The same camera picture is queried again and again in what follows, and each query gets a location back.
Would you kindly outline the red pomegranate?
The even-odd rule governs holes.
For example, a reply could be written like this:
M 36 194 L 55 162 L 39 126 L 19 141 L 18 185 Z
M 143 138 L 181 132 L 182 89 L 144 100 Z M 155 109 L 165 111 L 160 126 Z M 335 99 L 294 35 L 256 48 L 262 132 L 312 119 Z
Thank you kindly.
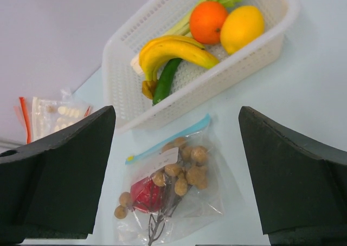
M 151 178 L 144 178 L 130 188 L 133 208 L 143 212 L 157 212 L 162 207 L 163 187 L 157 186 Z

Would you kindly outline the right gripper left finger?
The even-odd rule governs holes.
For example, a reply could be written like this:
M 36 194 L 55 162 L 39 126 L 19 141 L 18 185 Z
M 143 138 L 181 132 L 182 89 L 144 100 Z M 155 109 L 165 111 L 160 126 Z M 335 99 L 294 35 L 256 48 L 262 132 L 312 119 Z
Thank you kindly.
M 79 122 L 1 154 L 1 242 L 85 239 L 92 234 L 116 114 Z

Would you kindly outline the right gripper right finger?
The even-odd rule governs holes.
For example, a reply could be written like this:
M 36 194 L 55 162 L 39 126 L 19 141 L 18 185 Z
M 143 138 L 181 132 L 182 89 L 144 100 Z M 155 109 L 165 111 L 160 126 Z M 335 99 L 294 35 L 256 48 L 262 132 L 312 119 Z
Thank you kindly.
M 346 152 L 249 106 L 239 126 L 262 232 L 271 243 L 346 242 Z

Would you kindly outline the blue zipper clear bag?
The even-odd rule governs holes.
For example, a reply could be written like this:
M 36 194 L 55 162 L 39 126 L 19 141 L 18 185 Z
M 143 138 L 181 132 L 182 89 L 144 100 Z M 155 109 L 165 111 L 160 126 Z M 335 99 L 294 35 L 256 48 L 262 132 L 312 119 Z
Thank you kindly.
M 136 179 L 141 169 L 149 169 L 159 158 L 161 148 L 174 139 L 186 137 L 190 146 L 203 146 L 208 151 L 208 159 L 205 162 L 208 168 L 207 187 L 199 189 L 192 186 L 189 189 L 173 215 L 165 221 L 160 238 L 152 245 L 177 241 L 242 209 L 242 194 L 226 160 L 215 145 L 216 139 L 210 130 L 211 122 L 211 116 L 206 115 L 192 126 L 125 160 L 125 175 L 120 195 L 129 191 L 131 182 Z M 122 220 L 113 216 L 117 241 L 127 245 L 149 245 L 148 221 L 149 215 L 138 210 L 130 212 Z

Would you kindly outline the brown longan bunch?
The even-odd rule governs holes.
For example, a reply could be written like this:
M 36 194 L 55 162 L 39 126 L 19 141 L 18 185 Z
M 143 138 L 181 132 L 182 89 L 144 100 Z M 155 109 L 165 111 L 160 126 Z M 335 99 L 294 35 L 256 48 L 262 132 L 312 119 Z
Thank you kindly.
M 165 221 L 174 214 L 189 189 L 192 186 L 199 189 L 207 187 L 207 159 L 208 151 L 205 147 L 190 146 L 186 137 L 178 137 L 165 144 L 161 148 L 159 158 L 149 169 L 142 168 L 136 179 L 131 182 L 132 186 L 144 178 L 151 178 L 157 186 L 163 187 L 162 207 L 157 212 L 145 213 L 149 215 L 149 245 L 160 238 Z M 133 208 L 130 189 L 124 191 L 119 196 L 119 204 L 114 210 L 115 218 L 122 220 L 135 210 L 137 209 Z

